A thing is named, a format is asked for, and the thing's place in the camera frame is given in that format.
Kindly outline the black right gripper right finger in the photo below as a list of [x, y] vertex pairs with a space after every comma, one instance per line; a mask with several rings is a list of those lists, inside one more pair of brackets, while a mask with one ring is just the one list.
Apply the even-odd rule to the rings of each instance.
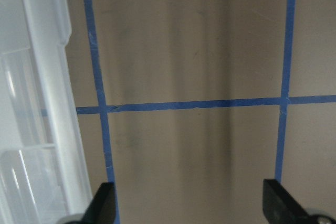
[[321, 215], [308, 214], [276, 179], [264, 179], [263, 214], [268, 223], [318, 223]]

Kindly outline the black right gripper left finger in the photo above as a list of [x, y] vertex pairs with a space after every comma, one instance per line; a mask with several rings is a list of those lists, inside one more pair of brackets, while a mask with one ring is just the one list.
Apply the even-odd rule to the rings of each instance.
[[81, 223], [113, 224], [117, 215], [114, 183], [102, 183], [88, 206]]

